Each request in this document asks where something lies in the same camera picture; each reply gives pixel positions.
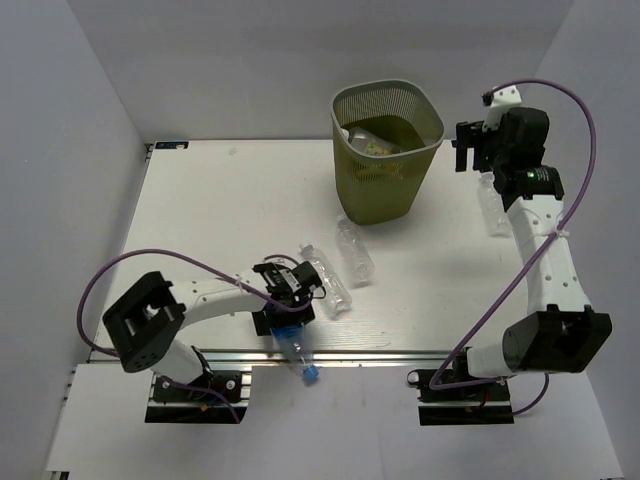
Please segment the blue label water bottle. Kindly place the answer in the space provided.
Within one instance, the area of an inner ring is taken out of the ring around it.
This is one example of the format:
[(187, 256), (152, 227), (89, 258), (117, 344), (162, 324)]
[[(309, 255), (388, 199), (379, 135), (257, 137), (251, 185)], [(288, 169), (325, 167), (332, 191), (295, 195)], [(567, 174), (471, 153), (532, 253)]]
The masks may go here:
[(271, 336), (281, 351), (288, 368), (295, 373), (306, 386), (315, 384), (319, 379), (319, 367), (315, 364), (314, 351), (307, 338), (304, 324), (273, 328)]

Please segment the clear bottle white cap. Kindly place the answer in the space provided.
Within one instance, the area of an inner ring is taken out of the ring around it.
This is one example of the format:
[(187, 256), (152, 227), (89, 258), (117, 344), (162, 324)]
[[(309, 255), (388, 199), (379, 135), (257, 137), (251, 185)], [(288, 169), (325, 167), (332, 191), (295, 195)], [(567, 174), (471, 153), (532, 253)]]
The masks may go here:
[(399, 163), (354, 162), (347, 173), (347, 181), (359, 188), (391, 184), (403, 179), (402, 167)]

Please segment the square bottle yellow label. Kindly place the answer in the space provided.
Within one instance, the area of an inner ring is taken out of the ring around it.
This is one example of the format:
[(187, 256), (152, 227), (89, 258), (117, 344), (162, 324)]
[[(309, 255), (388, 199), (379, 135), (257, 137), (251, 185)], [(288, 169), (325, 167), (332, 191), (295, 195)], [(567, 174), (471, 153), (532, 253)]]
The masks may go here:
[(351, 129), (341, 128), (340, 133), (356, 151), (365, 155), (389, 156), (402, 152), (402, 149), (398, 145), (383, 140), (361, 127)]

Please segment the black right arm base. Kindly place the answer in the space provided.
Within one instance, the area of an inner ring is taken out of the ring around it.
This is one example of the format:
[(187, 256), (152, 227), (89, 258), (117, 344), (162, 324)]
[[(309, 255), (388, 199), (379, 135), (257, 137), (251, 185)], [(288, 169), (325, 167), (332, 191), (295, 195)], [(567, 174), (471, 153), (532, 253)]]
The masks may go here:
[(421, 426), (479, 426), (514, 423), (511, 396), (506, 384), (490, 383), (462, 389), (432, 390), (435, 369), (411, 370), (409, 387), (418, 391)]

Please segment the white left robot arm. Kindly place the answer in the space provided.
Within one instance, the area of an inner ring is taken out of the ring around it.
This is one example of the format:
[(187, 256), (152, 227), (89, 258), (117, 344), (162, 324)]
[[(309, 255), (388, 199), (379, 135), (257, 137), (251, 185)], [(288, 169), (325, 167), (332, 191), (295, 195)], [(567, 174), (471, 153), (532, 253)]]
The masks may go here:
[(123, 370), (151, 370), (176, 382), (188, 398), (205, 396), (213, 374), (196, 347), (177, 339), (193, 324), (247, 313), (256, 335), (265, 337), (315, 319), (313, 294), (322, 281), (307, 261), (288, 268), (267, 262), (242, 275), (172, 283), (153, 271), (136, 281), (106, 312), (102, 322)]

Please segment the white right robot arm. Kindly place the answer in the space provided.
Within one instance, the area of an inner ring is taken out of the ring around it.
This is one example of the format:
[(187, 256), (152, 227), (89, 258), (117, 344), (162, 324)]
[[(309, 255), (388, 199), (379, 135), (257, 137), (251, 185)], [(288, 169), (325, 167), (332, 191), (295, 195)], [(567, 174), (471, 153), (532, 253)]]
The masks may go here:
[(549, 131), (546, 112), (492, 107), (482, 122), (456, 127), (456, 168), (473, 149), (473, 167), (491, 172), (512, 227), (528, 294), (527, 315), (488, 346), (471, 347), (467, 364), (451, 374), (453, 390), (472, 399), (489, 378), (522, 372), (581, 373), (612, 332), (609, 315), (596, 312), (578, 279), (564, 218), (558, 171), (543, 164)]

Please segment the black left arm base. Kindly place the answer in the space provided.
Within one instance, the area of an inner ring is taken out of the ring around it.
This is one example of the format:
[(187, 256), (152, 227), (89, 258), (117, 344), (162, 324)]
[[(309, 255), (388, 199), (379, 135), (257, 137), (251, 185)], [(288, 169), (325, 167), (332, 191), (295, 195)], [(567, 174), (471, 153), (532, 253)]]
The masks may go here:
[(149, 424), (236, 425), (249, 404), (251, 367), (211, 364), (212, 377), (198, 391), (154, 375), (145, 413)]

